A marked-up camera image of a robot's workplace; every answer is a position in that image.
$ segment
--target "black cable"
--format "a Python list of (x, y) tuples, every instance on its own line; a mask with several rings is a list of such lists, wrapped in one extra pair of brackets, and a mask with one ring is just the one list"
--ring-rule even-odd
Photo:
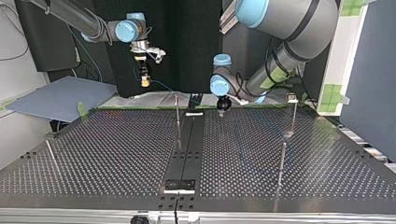
[(270, 92), (274, 89), (274, 88), (271, 88), (268, 92), (266, 92), (266, 93), (264, 93), (264, 94), (255, 95), (255, 94), (253, 94), (253, 93), (250, 92), (250, 90), (248, 89), (248, 86), (245, 86), (245, 89), (244, 89), (244, 81), (245, 81), (245, 80), (242, 78), (241, 73), (237, 72), (237, 73), (235, 74), (235, 76), (236, 76), (236, 82), (238, 83), (239, 89), (240, 89), (242, 92), (244, 92), (246, 95), (248, 95), (248, 96), (251, 96), (251, 97), (263, 97), (263, 96), (268, 95), (268, 93), (270, 93)]
[(313, 99), (313, 98), (311, 97), (311, 95), (309, 94), (308, 89), (307, 89), (306, 86), (305, 86), (304, 79), (303, 79), (303, 77), (301, 76), (300, 68), (299, 68), (298, 66), (296, 67), (296, 70), (297, 70), (297, 76), (300, 78), (300, 80), (301, 80), (301, 82), (302, 82), (302, 84), (303, 84), (304, 90), (305, 90), (306, 94), (308, 95), (308, 98), (311, 100), (312, 105), (314, 106), (314, 108), (318, 111), (318, 106), (314, 103), (314, 99)]
[(88, 77), (88, 74), (89, 74), (89, 75), (91, 75), (91, 77), (92, 77), (94, 80), (100, 81), (100, 75), (99, 75), (99, 73), (96, 71), (96, 69), (94, 69), (90, 64), (88, 64), (88, 63), (86, 63), (86, 62), (84, 62), (84, 61), (82, 61), (82, 60), (81, 60), (80, 64), (83, 64), (86, 68), (87, 68), (87, 67), (88, 67), (88, 68), (91, 68), (91, 70), (96, 74), (96, 77), (95, 77), (91, 72), (89, 72), (87, 69), (85, 69), (85, 73), (87, 74), (86, 77)]
[(273, 50), (273, 58), (274, 58), (274, 61), (275, 61), (276, 65), (280, 68), (280, 70), (282, 70), (284, 73), (286, 73), (287, 77), (289, 77), (290, 76), (290, 72), (279, 61), (279, 59), (277, 58), (276, 52), (274, 50)]
[(178, 224), (178, 217), (177, 217), (177, 206), (178, 206), (178, 196), (180, 194), (177, 195), (177, 200), (176, 200), (176, 204), (175, 204), (175, 211), (174, 211), (174, 215), (175, 215), (175, 224)]
[(11, 57), (11, 58), (0, 59), (0, 62), (10, 61), (10, 60), (14, 60), (14, 59), (18, 59), (20, 57), (23, 57), (27, 53), (28, 50), (29, 50), (29, 46), (26, 45), (26, 49), (25, 49), (25, 51), (22, 54), (20, 54), (18, 56)]
[(271, 36), (270, 42), (268, 43), (267, 49), (265, 50), (264, 68), (265, 68), (265, 72), (267, 73), (268, 78), (274, 83), (274, 85), (277, 85), (277, 84), (279, 84), (279, 82), (275, 81), (271, 77), (271, 72), (270, 72), (270, 69), (268, 68), (268, 53), (270, 51), (273, 40), (274, 40), (274, 37)]

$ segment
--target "metal plate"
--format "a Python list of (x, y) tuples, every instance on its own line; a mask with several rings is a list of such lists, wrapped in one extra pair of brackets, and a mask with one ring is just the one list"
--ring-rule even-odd
[(394, 174), (310, 110), (299, 108), (294, 124), (290, 108), (233, 110), (223, 119), (206, 111), (196, 137), (204, 141), (197, 210), (396, 213)]
[[(51, 142), (56, 161), (42, 145), (2, 170), (0, 207), (396, 214), (392, 171), (310, 109), (294, 123), (292, 111), (206, 110), (181, 134), (175, 111), (98, 111)], [(162, 193), (178, 176), (195, 194)]]
[(18, 206), (157, 209), (176, 142), (175, 111), (95, 112), (51, 142), (56, 161), (44, 148), (5, 170), (0, 204), (12, 206), (12, 196), (26, 199)]

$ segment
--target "blue joint cap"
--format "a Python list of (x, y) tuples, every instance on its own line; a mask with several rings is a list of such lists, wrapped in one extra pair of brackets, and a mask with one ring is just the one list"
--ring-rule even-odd
[(213, 59), (213, 65), (215, 66), (227, 66), (231, 64), (231, 56), (228, 54), (218, 54)]
[(262, 104), (264, 102), (266, 97), (267, 96), (264, 95), (264, 96), (260, 97), (259, 99), (257, 99), (254, 103), (257, 104), (257, 105), (260, 105), (260, 104)]
[(120, 21), (116, 26), (116, 36), (120, 41), (130, 43), (139, 37), (139, 29), (133, 21)]
[(236, 18), (249, 28), (257, 28), (264, 20), (270, 0), (239, 0)]
[(145, 21), (145, 14), (142, 12), (134, 12), (134, 13), (128, 13), (126, 14), (126, 19), (127, 20), (139, 20), (139, 21)]
[(230, 84), (221, 76), (214, 75), (210, 78), (210, 91), (217, 96), (225, 96), (230, 90)]

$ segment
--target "robotic arm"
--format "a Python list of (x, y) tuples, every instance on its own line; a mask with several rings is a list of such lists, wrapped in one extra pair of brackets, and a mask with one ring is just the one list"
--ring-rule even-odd
[(72, 0), (30, 1), (43, 8), (46, 14), (52, 14), (78, 29), (86, 41), (108, 42), (110, 45), (113, 41), (131, 43), (131, 52), (138, 63), (142, 87), (150, 84), (148, 56), (160, 63), (166, 55), (165, 51), (149, 45), (148, 35), (151, 29), (147, 28), (143, 13), (128, 13), (124, 21), (106, 22), (88, 9), (79, 8)]
[(210, 90), (219, 97), (220, 111), (230, 108), (228, 95), (261, 103), (275, 84), (289, 78), (291, 70), (326, 49), (339, 17), (334, 0), (238, 0), (235, 12), (247, 27), (284, 41), (268, 58), (263, 55), (265, 62), (249, 80), (232, 74), (229, 55), (215, 57)]

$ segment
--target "white wall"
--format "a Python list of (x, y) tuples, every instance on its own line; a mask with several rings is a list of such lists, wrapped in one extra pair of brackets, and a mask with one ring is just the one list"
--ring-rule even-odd
[[(340, 17), (332, 41), (329, 61), (323, 78), (322, 90), (319, 96), (319, 105), (326, 84), (342, 85), (341, 94), (347, 93), (352, 66), (355, 60), (361, 30), (366, 18), (368, 6), (364, 6), (359, 16)], [(336, 111), (319, 112), (322, 116), (340, 116), (343, 105), (338, 104)]]
[[(0, 1), (15, 8), (13, 0)], [(14, 14), (8, 9), (4, 11), (21, 28)], [(23, 53), (27, 45), (26, 39), (12, 27), (1, 12), (0, 42), (0, 59)], [(19, 59), (0, 62), (0, 104), (45, 84), (43, 74), (35, 70), (30, 51)], [(42, 142), (44, 134), (50, 131), (48, 122), (46, 119), (0, 111), (0, 169)]]

